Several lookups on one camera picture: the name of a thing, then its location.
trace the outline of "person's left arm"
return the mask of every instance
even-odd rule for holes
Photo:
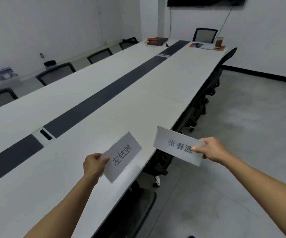
[[[70,238],[72,236],[93,187],[97,184],[109,161],[109,157],[97,160],[100,155],[96,153],[85,158],[84,176],[24,238]]]

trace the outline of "forearm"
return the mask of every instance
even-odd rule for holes
[[[228,156],[224,160],[223,165],[232,172],[286,235],[286,184],[234,156]]]
[[[24,238],[70,238],[97,182],[97,178],[83,176],[68,195]]]

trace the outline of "person's right arm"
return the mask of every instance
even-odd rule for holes
[[[204,158],[228,168],[286,235],[286,184],[231,155],[214,137],[203,138],[200,141],[207,145],[193,147],[191,150],[202,153]]]

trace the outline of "white tabletop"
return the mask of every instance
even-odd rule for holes
[[[164,49],[137,44],[1,107],[0,152]],[[3,176],[0,237],[24,236],[82,177],[86,155],[130,131],[143,149],[113,184],[99,179],[73,234],[91,237],[155,151],[157,125],[172,127],[224,53],[183,47]]]

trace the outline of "black baseboard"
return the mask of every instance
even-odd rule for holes
[[[222,69],[286,82],[285,76],[257,72],[257,71],[252,71],[252,70],[248,70],[244,68],[236,68],[236,67],[231,67],[231,66],[226,66],[226,65],[222,65]]]

